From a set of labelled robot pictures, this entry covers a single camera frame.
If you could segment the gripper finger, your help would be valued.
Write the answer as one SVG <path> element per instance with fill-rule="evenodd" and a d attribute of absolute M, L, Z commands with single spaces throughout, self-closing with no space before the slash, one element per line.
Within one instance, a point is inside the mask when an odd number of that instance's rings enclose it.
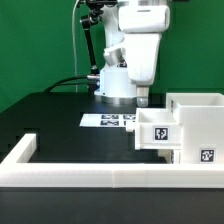
<path fill-rule="evenodd" d="M 137 105 L 139 107 L 147 107 L 148 97 L 149 97 L 149 88 L 147 86 L 137 86 L 136 94 L 137 94 Z"/>

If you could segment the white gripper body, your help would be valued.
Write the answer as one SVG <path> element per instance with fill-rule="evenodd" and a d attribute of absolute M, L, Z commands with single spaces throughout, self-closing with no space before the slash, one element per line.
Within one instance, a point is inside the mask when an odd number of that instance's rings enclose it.
<path fill-rule="evenodd" d="M 160 34 L 126 34 L 124 41 L 128 77 L 136 86 L 154 82 Z"/>

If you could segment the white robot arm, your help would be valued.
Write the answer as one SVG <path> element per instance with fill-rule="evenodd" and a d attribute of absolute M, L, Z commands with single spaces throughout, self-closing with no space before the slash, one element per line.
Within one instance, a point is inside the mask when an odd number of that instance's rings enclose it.
<path fill-rule="evenodd" d="M 105 65 L 95 96 L 114 104 L 146 107 L 162 33 L 169 28 L 168 0 L 117 0 L 103 8 Z"/>

